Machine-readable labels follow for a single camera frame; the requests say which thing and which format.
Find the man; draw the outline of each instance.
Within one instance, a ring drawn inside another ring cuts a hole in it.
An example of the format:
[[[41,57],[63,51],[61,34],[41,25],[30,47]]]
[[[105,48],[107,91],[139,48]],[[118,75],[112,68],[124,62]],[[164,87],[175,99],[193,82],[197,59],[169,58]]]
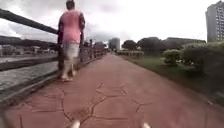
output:
[[[59,67],[63,69],[62,81],[71,81],[72,78],[69,78],[68,73],[71,71],[72,76],[76,73],[74,64],[78,62],[80,36],[83,33],[85,20],[83,14],[75,10],[73,0],[68,0],[66,7],[68,11],[63,13],[59,21],[58,43],[62,44],[64,61],[63,66],[59,64]]]

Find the paved path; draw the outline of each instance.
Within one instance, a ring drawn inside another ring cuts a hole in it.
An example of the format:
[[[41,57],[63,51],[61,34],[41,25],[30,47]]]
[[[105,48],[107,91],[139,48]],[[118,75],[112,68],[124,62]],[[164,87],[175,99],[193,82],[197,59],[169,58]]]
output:
[[[224,111],[153,72],[107,55],[72,83],[52,83],[7,117],[16,128],[224,128]]]

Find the grass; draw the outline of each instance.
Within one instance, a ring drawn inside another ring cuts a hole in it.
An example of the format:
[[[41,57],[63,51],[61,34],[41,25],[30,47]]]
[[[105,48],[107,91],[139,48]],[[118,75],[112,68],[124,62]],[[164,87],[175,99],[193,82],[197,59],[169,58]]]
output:
[[[161,57],[142,57],[132,58],[124,57],[126,60],[131,61],[141,67],[149,69],[161,76],[164,76],[172,81],[179,83],[187,88],[196,92],[204,94],[212,102],[224,105],[224,100],[217,97],[215,93],[220,90],[217,81],[208,78],[206,75],[200,74],[193,70],[191,67],[179,65],[177,67],[170,67],[165,65]]]

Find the apartment building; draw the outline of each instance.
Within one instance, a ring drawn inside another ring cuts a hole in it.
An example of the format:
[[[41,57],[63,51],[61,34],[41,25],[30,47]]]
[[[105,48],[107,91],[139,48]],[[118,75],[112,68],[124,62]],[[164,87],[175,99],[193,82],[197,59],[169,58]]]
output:
[[[224,2],[212,4],[206,11],[207,41],[224,40]]]

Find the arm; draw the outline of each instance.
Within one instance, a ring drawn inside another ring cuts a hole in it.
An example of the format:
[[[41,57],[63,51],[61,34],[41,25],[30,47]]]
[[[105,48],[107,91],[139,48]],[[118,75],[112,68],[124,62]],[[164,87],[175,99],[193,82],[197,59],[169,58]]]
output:
[[[59,45],[62,44],[62,36],[63,36],[63,22],[60,18],[59,24],[58,24],[58,41],[57,41]]]
[[[85,24],[86,24],[83,13],[81,13],[79,16],[79,23],[80,23],[79,27],[80,27],[81,31],[83,31],[83,29],[85,28]]]

